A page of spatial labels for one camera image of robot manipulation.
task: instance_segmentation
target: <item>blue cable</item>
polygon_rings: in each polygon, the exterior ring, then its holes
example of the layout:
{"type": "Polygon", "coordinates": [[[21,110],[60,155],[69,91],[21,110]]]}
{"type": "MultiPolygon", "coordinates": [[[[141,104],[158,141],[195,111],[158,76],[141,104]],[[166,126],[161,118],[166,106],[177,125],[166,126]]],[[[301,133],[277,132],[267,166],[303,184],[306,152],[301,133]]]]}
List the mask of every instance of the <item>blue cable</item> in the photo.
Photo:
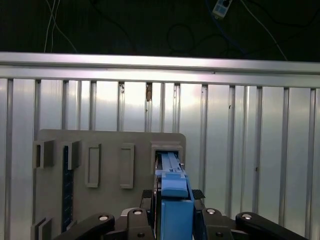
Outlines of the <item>blue cable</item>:
{"type": "Polygon", "coordinates": [[[236,41],[232,40],[232,39],[225,33],[225,31],[222,29],[222,27],[219,25],[217,19],[215,19],[215,16],[214,16],[214,15],[212,14],[212,12],[211,12],[211,8],[210,8],[210,5],[209,5],[208,0],[205,0],[205,3],[206,3],[206,6],[207,6],[207,8],[208,8],[209,14],[210,14],[213,22],[215,23],[216,27],[219,29],[219,31],[221,32],[221,34],[224,36],[224,38],[227,39],[227,40],[228,40],[233,46],[235,46],[237,49],[239,49],[240,52],[242,52],[243,54],[246,54],[247,52],[246,52],[243,48],[241,48],[236,41]]]}

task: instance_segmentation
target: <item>blue plastic block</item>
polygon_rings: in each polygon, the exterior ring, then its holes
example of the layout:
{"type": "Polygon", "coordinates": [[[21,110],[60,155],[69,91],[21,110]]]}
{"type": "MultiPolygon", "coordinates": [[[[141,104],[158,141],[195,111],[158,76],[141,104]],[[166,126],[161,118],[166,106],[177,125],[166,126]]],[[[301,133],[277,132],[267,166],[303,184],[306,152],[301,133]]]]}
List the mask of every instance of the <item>blue plastic block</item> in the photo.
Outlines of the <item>blue plastic block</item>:
{"type": "Polygon", "coordinates": [[[162,172],[161,195],[163,197],[187,198],[187,181],[183,173],[162,172]]]}

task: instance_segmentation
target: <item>white cable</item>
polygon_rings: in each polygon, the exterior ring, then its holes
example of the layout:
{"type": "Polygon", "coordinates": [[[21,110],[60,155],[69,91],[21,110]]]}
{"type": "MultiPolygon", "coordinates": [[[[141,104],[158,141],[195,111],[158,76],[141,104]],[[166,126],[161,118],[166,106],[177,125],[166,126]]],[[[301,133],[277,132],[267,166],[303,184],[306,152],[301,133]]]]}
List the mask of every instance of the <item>white cable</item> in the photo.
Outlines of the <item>white cable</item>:
{"type": "MultiPolygon", "coordinates": [[[[56,9],[55,9],[55,15],[54,15],[55,19],[57,19],[57,13],[58,13],[59,5],[60,5],[60,0],[58,1],[58,4],[57,4],[56,9]]],[[[52,53],[52,49],[54,48],[54,31],[55,31],[55,27],[56,27],[56,24],[53,25],[52,32],[51,32],[51,50],[50,50],[50,53],[52,53]]]]}
{"type": "Polygon", "coordinates": [[[70,39],[60,30],[60,28],[58,27],[58,24],[56,22],[56,18],[54,17],[54,12],[52,11],[51,7],[50,7],[50,3],[48,2],[48,0],[45,0],[46,1],[46,4],[48,5],[49,7],[49,10],[50,10],[50,13],[51,13],[51,16],[52,16],[52,20],[54,22],[54,25],[56,27],[56,29],[59,31],[59,33],[61,33],[61,35],[69,42],[69,44],[72,46],[73,50],[78,53],[77,49],[75,48],[75,46],[73,45],[73,43],[70,41],[70,39]]]}
{"type": "Polygon", "coordinates": [[[259,19],[250,11],[250,9],[247,7],[247,5],[245,4],[244,0],[240,0],[241,3],[243,4],[243,6],[245,7],[245,9],[250,13],[250,15],[266,30],[266,32],[270,35],[270,37],[272,38],[272,40],[274,41],[274,43],[276,44],[276,46],[278,47],[279,51],[281,52],[282,56],[284,57],[284,59],[286,61],[288,61],[286,55],[284,54],[284,52],[281,50],[280,46],[278,45],[277,41],[275,40],[274,36],[272,36],[271,32],[268,30],[268,28],[265,27],[265,25],[262,24],[262,22],[259,21],[259,19]]]}
{"type": "MultiPolygon", "coordinates": [[[[55,5],[56,5],[56,0],[53,1],[52,9],[55,9],[55,5]]],[[[46,49],[47,49],[48,33],[49,33],[50,24],[51,24],[51,19],[52,19],[52,15],[50,15],[50,20],[49,20],[49,23],[48,23],[48,27],[46,28],[44,50],[43,50],[44,53],[46,52],[46,49]]]]}

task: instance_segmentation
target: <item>blue object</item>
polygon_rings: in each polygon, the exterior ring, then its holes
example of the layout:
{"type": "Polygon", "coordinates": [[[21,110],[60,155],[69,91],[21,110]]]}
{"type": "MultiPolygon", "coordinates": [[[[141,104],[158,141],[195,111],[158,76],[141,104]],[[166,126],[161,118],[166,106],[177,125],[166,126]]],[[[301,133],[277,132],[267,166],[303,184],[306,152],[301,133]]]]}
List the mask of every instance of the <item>blue object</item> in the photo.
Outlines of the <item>blue object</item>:
{"type": "Polygon", "coordinates": [[[243,54],[246,54],[246,51],[244,49],[242,49],[239,44],[234,41],[233,39],[231,39],[226,33],[225,31],[222,29],[222,27],[220,26],[220,24],[218,23],[217,19],[215,19],[215,16],[212,14],[211,12],[211,8],[210,8],[210,5],[209,5],[209,0],[205,0],[205,3],[206,3],[206,6],[208,8],[208,11],[209,11],[209,14],[210,14],[210,17],[212,18],[214,24],[216,25],[216,27],[219,29],[219,31],[221,32],[221,34],[224,36],[225,39],[228,40],[229,43],[231,43],[233,46],[235,46],[237,49],[239,49],[240,52],[242,52],[243,54]]]}
{"type": "Polygon", "coordinates": [[[173,152],[162,153],[161,240],[192,240],[194,196],[186,172],[173,152]]]}
{"type": "Polygon", "coordinates": [[[158,177],[161,175],[161,196],[187,198],[187,180],[179,159],[173,152],[162,153],[161,159],[162,170],[155,173],[158,177]]]}

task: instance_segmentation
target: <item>power strip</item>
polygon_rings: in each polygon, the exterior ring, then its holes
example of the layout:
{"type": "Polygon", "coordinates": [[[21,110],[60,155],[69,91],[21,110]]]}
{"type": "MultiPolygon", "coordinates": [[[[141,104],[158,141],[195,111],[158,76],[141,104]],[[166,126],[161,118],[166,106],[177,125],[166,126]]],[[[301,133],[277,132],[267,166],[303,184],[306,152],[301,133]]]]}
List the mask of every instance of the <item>power strip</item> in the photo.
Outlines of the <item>power strip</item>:
{"type": "Polygon", "coordinates": [[[223,19],[226,16],[232,1],[233,0],[218,0],[212,10],[215,18],[223,19]]]}

